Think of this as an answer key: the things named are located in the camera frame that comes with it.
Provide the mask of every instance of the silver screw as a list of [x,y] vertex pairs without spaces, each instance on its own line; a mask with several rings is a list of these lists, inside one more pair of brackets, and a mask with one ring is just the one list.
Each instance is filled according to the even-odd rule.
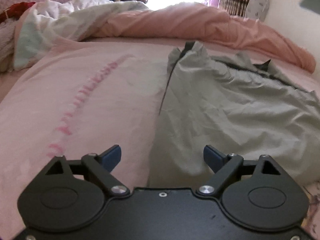
[[36,238],[32,235],[26,236],[26,240],[36,240]]
[[166,197],[168,194],[167,193],[165,193],[165,192],[161,192],[161,193],[159,193],[159,197]]
[[214,187],[204,185],[199,188],[199,191],[203,194],[211,194],[212,192],[214,192]]
[[111,188],[111,191],[116,195],[124,195],[127,193],[128,189],[126,186],[120,185],[120,186],[113,186]]

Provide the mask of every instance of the bed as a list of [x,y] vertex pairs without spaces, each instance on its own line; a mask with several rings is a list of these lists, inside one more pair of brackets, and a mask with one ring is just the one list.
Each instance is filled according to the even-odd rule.
[[[151,12],[135,1],[45,1],[27,11],[16,28],[19,71],[3,74],[0,87],[4,240],[23,229],[16,200],[53,156],[78,159],[119,144],[122,161],[113,175],[130,189],[147,184],[168,55],[186,40],[201,40],[210,55],[233,57],[244,50],[253,63],[271,58],[292,82],[320,96],[308,52],[261,23],[200,4]],[[317,183],[306,190],[311,206],[304,226],[317,237]]]

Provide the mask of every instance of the wrinkled fabric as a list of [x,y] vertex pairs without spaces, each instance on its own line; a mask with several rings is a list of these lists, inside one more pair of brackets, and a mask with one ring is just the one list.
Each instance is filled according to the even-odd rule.
[[0,23],[3,23],[9,18],[14,18],[15,20],[19,19],[21,15],[34,4],[35,2],[22,2],[13,4],[0,14]]
[[[0,103],[0,238],[10,240],[23,229],[17,199],[50,161],[49,147],[61,136],[68,160],[119,144],[121,162],[112,174],[130,189],[146,185],[171,50],[153,44],[66,41],[26,71]],[[79,89],[125,55],[132,57],[89,93],[68,119],[70,133],[64,136],[58,128],[74,109]]]
[[203,160],[207,144],[247,160],[271,155],[303,185],[319,179],[315,93],[255,73],[241,55],[228,60],[238,69],[228,67],[199,42],[176,63],[178,55],[176,49],[169,56],[170,80],[150,153],[151,187],[204,183],[212,175]]
[[137,1],[46,1],[34,5],[19,20],[14,68],[30,67],[61,38],[88,37],[180,38],[201,40],[238,50],[252,50],[313,73],[314,57],[259,21],[230,17],[198,3],[180,3],[151,11]]

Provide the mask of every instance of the purple fabric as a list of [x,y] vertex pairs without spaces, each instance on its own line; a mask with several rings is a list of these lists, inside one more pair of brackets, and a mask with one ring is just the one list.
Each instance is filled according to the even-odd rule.
[[220,0],[209,0],[208,6],[212,6],[212,7],[218,8],[218,6],[219,6],[219,1],[220,1]]

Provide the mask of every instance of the gray cloth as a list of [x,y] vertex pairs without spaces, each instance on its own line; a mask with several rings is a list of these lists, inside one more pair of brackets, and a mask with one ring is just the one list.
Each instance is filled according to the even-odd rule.
[[320,0],[303,0],[300,5],[317,14],[320,14]]
[[179,55],[175,49],[169,56],[168,73],[174,69],[150,153],[149,186],[204,183],[212,175],[203,161],[207,144],[247,160],[269,154],[303,185],[320,178],[320,104],[313,92],[286,85],[272,64],[259,70],[245,54],[209,57],[196,42],[177,62]]

